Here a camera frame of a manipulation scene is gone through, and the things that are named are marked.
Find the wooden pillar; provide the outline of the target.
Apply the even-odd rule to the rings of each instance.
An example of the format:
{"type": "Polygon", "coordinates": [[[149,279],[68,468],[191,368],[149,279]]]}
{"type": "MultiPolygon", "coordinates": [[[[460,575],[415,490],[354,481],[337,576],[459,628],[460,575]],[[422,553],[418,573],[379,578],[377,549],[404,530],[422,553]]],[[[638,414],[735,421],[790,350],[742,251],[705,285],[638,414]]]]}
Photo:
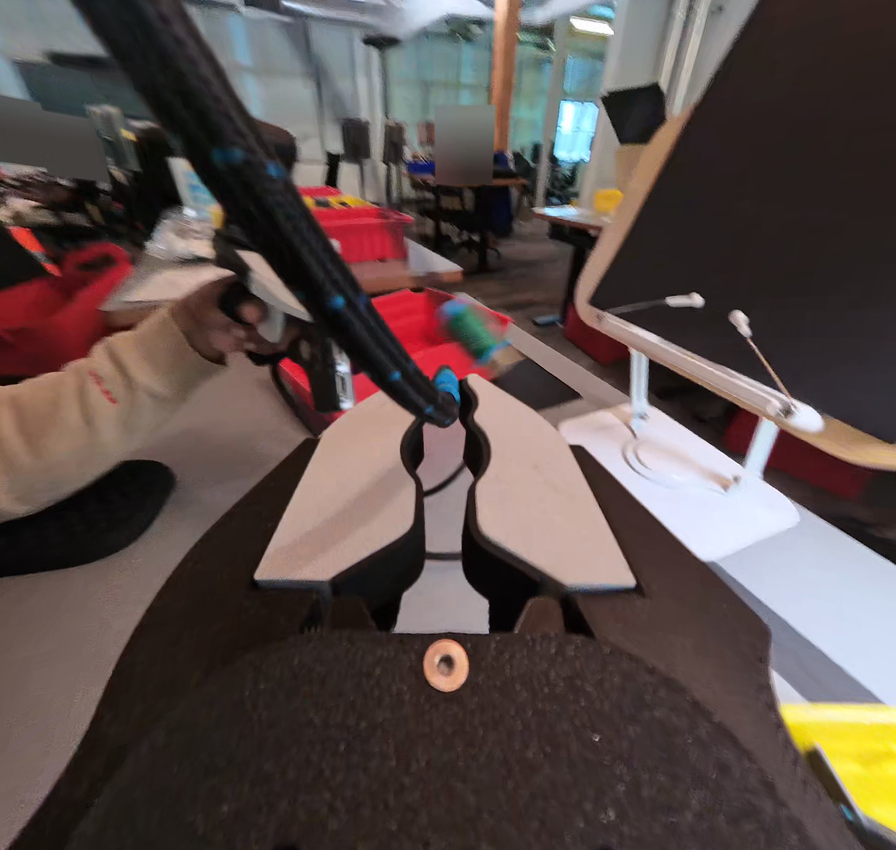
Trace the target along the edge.
{"type": "Polygon", "coordinates": [[[521,0],[495,0],[489,102],[494,108],[494,150],[510,149],[511,104],[514,87],[521,0]]]}

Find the person's left hand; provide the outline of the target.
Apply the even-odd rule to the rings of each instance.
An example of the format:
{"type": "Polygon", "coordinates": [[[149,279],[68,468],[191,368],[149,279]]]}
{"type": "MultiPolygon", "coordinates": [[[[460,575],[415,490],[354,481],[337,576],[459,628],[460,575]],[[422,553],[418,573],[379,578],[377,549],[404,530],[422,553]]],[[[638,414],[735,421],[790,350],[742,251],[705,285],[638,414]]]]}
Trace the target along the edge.
{"type": "Polygon", "coordinates": [[[173,304],[171,315],[188,344],[213,363],[236,354],[281,358],[297,338],[297,320],[285,322],[277,342],[266,340],[259,330],[269,315],[266,303],[242,295],[234,309],[238,317],[232,319],[220,305],[221,298],[230,295],[230,286],[243,289],[237,278],[226,277],[200,286],[173,304]]]}

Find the white desk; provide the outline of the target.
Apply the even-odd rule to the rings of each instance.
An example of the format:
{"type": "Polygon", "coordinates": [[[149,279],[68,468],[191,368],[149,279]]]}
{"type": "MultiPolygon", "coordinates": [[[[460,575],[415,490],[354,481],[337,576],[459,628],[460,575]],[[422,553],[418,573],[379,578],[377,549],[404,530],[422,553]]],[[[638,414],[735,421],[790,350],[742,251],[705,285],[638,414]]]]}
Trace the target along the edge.
{"type": "Polygon", "coordinates": [[[574,302],[575,287],[588,255],[603,229],[612,221],[611,215],[572,205],[535,208],[533,216],[548,224],[548,236],[571,247],[564,297],[556,314],[538,316],[532,324],[539,328],[563,326],[567,310],[574,302]]]}

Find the clear plastic bag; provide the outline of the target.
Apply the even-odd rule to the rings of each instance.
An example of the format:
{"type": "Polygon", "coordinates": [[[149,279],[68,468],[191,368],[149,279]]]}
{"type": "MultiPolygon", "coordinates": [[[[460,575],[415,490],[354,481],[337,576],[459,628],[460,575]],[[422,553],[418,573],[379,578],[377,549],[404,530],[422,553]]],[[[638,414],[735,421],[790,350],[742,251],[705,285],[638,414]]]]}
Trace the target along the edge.
{"type": "Polygon", "coordinates": [[[151,259],[173,264],[212,262],[219,211],[172,207],[163,211],[143,247],[151,259]]]}

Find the marker sign on stand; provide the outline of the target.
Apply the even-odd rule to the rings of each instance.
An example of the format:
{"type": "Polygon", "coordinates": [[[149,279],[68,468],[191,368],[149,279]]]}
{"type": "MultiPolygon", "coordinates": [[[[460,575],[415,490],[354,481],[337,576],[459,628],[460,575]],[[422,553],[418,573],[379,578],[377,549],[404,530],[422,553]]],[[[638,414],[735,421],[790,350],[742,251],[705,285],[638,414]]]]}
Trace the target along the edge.
{"type": "Polygon", "coordinates": [[[370,124],[365,119],[346,117],[341,121],[342,161],[357,167],[359,197],[366,200],[365,164],[371,159],[370,124]]]}
{"type": "Polygon", "coordinates": [[[386,206],[394,209],[401,203],[400,173],[405,163],[406,132],[404,124],[387,118],[384,125],[383,163],[385,166],[386,206]]]}

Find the red plastic bin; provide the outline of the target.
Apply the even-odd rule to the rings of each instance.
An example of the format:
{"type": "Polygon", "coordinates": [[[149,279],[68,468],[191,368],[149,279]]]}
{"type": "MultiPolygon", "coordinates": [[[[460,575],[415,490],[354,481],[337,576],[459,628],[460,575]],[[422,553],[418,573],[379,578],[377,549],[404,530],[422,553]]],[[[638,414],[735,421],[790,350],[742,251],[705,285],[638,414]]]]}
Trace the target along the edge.
{"type": "Polygon", "coordinates": [[[572,303],[566,307],[563,335],[566,341],[601,365],[627,363],[629,360],[628,348],[619,341],[588,326],[578,317],[572,303]]]}
{"type": "MultiPolygon", "coordinates": [[[[448,368],[458,379],[477,374],[493,380],[521,362],[522,355],[507,338],[511,319],[477,302],[426,288],[377,296],[373,304],[427,377],[448,368]]],[[[297,361],[297,341],[305,329],[329,337],[313,321],[304,326],[285,356],[270,365],[270,374],[282,401],[306,430],[318,436],[346,411],[325,415],[315,410],[307,375],[297,361]]],[[[359,365],[350,363],[357,405],[378,389],[359,365]]]]}
{"type": "MultiPolygon", "coordinates": [[[[724,430],[724,447],[730,452],[745,455],[754,439],[757,423],[755,415],[735,409],[724,430]]],[[[766,468],[846,501],[860,500],[874,475],[869,468],[835,459],[784,431],[778,433],[766,468]]]]}

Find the black monitor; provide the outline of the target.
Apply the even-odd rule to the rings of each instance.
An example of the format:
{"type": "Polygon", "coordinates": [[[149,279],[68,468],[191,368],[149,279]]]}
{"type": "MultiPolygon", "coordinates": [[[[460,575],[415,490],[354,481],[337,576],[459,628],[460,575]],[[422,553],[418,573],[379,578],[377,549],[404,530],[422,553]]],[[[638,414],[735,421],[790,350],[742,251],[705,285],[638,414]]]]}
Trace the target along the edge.
{"type": "Polygon", "coordinates": [[[666,95],[659,83],[609,91],[601,104],[621,146],[649,143],[666,123],[666,95]]]}

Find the yellow plastic bin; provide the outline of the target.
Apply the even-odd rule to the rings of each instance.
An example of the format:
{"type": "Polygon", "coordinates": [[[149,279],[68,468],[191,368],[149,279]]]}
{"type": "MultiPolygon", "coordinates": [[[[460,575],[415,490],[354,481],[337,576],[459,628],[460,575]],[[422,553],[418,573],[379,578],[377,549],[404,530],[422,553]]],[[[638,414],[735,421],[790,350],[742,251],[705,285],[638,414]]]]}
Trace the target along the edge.
{"type": "Polygon", "coordinates": [[[880,703],[779,708],[808,766],[864,848],[895,847],[895,709],[880,703]]]}

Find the black floor lamp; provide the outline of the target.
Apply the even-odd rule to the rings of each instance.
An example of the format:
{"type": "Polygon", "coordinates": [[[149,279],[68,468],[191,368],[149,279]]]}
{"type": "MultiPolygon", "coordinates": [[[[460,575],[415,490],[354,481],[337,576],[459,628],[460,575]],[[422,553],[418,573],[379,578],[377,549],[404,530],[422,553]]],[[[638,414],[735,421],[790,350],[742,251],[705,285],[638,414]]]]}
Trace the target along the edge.
{"type": "Polygon", "coordinates": [[[385,34],[368,34],[363,38],[363,44],[375,50],[379,60],[380,71],[380,92],[382,98],[382,117],[383,117],[383,138],[384,125],[387,118],[392,118],[391,114],[391,81],[389,70],[388,53],[391,49],[397,47],[399,39],[385,34]]]}

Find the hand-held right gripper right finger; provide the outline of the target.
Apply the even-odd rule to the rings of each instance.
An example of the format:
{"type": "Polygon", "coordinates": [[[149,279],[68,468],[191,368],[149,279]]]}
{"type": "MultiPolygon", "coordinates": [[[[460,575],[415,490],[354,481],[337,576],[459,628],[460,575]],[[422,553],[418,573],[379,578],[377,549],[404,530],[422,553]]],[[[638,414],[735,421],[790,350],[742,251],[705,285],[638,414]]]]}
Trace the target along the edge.
{"type": "Polygon", "coordinates": [[[636,587],[561,433],[481,376],[463,380],[461,390],[473,538],[502,563],[563,594],[636,587]]]}

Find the wooden top desk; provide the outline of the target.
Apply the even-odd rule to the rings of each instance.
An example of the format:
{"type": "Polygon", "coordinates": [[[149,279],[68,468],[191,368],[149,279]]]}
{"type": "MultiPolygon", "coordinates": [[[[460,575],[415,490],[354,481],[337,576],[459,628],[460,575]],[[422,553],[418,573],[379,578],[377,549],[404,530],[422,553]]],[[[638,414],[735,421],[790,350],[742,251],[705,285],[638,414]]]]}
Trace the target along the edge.
{"type": "Polygon", "coordinates": [[[491,256],[500,257],[497,241],[512,231],[511,195],[524,192],[527,180],[506,169],[484,184],[445,184],[433,174],[409,174],[408,180],[420,217],[431,225],[423,236],[429,248],[449,258],[468,250],[475,256],[473,272],[490,272],[491,256]]]}

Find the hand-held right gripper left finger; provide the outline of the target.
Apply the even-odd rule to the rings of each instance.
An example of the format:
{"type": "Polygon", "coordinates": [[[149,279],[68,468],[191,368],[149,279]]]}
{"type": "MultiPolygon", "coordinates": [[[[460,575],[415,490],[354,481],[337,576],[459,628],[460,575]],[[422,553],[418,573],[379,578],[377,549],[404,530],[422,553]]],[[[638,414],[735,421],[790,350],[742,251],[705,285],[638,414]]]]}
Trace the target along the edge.
{"type": "Polygon", "coordinates": [[[253,579],[261,587],[374,589],[409,552],[422,563],[420,422],[383,392],[357,404],[319,437],[253,579]]]}

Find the person's left forearm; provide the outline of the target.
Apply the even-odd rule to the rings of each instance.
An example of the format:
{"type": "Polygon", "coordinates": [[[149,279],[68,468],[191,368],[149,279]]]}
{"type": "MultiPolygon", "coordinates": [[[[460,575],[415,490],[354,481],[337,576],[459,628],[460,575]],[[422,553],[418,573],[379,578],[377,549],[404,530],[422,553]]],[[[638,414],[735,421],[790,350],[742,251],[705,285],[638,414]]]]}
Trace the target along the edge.
{"type": "Polygon", "coordinates": [[[1,520],[51,507],[161,429],[226,363],[199,355],[171,306],[62,370],[2,388],[1,520]]]}

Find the black wood-rimmed board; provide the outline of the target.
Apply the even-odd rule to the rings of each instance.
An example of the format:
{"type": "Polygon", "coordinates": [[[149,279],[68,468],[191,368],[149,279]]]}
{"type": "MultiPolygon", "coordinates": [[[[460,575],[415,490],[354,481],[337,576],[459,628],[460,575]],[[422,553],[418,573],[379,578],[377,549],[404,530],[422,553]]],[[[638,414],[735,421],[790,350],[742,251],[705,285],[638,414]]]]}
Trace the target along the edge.
{"type": "Polygon", "coordinates": [[[575,297],[589,327],[890,472],[894,34],[894,0],[758,0],[575,297]]]}

